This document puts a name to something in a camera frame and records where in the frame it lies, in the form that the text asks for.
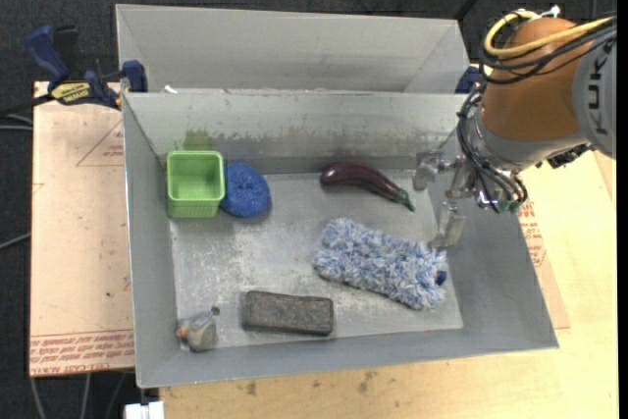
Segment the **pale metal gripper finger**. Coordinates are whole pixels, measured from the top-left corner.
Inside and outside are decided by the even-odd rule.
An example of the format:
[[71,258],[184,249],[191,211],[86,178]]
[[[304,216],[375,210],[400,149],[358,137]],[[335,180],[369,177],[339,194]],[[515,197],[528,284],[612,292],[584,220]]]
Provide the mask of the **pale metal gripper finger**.
[[438,230],[429,241],[432,249],[449,249],[459,243],[466,217],[454,202],[443,201],[439,207]]
[[425,190],[436,179],[436,175],[445,169],[445,161],[441,151],[420,152],[416,156],[416,168],[412,176],[413,188]]

